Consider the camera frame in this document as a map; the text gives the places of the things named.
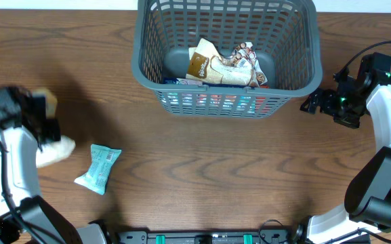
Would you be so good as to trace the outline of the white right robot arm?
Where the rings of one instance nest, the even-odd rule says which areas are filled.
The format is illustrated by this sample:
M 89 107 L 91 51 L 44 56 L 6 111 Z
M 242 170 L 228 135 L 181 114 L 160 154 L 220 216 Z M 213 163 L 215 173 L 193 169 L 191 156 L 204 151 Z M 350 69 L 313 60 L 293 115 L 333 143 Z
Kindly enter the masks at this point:
M 323 215 L 311 216 L 296 228 L 293 243 L 368 243 L 388 240 L 391 232 L 391 57 L 364 56 L 356 78 L 348 70 L 335 74 L 337 89 L 318 88 L 301 105 L 303 112 L 330 115 L 357 129 L 360 118 L 373 123 L 375 155 L 348 185 L 344 202 Z

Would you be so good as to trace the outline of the beige brown Pantree bag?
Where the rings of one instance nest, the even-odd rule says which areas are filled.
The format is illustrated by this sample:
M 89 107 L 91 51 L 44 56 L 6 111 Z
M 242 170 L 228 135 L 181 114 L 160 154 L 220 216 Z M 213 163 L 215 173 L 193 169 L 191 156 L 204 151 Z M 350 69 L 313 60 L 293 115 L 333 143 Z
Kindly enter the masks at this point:
M 247 86 L 269 88 L 268 78 L 260 67 L 252 42 L 240 43 L 228 59 L 233 67 L 250 69 L 251 79 Z

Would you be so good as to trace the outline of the beige paper pouch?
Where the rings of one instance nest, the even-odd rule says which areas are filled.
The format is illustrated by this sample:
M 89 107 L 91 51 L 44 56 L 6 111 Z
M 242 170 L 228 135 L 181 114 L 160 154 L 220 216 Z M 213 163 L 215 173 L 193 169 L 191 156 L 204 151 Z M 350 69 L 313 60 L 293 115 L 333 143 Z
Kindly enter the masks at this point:
M 34 97 L 45 98 L 45 118 L 55 119 L 58 100 L 56 96 L 46 88 L 40 88 L 33 92 Z M 59 140 L 46 143 L 42 149 L 37 150 L 37 168 L 46 167 L 67 159 L 74 151 L 76 143 L 67 136 L 60 136 Z

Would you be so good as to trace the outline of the orange snack bag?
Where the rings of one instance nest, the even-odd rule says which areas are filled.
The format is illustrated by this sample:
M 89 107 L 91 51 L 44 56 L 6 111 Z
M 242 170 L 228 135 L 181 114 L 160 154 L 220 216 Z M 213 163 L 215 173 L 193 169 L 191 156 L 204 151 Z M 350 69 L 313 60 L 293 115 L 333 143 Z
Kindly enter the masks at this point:
M 261 85 L 260 88 L 269 89 L 270 87 L 268 85 Z M 261 105 L 263 104 L 265 97 L 256 97 L 254 102 L 254 109 L 255 112 L 259 111 Z

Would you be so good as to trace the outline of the colourful Kleenex tissue multipack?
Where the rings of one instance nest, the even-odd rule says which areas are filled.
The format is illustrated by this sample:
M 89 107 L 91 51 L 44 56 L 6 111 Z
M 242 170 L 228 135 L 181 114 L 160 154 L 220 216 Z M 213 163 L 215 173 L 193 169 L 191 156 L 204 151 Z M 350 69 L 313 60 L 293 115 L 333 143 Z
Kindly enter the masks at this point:
M 181 113 L 185 115 L 226 116 L 231 113 L 236 115 L 256 112 L 256 101 L 250 96 L 173 92 L 157 92 L 157 95 L 164 106 L 169 103 L 171 108 L 165 108 L 173 113 L 178 113 L 179 106 L 182 106 Z

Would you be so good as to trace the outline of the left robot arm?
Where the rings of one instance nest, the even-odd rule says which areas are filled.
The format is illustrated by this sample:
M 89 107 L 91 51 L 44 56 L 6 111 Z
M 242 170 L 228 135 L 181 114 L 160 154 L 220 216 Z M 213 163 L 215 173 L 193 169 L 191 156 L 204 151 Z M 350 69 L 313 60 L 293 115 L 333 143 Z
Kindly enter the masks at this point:
M 27 232 L 31 243 L 111 243 L 101 221 L 75 228 L 41 194 L 38 166 L 68 157 L 57 99 L 48 89 L 0 87 L 0 243 Z

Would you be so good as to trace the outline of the teal snack packet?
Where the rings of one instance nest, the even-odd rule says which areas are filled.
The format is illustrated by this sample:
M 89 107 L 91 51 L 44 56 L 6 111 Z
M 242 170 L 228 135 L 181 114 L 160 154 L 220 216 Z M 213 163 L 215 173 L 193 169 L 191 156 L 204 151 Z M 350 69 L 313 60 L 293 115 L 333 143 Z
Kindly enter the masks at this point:
M 112 166 L 121 153 L 122 150 L 119 149 L 92 144 L 91 165 L 86 173 L 74 180 L 74 183 L 104 195 Z

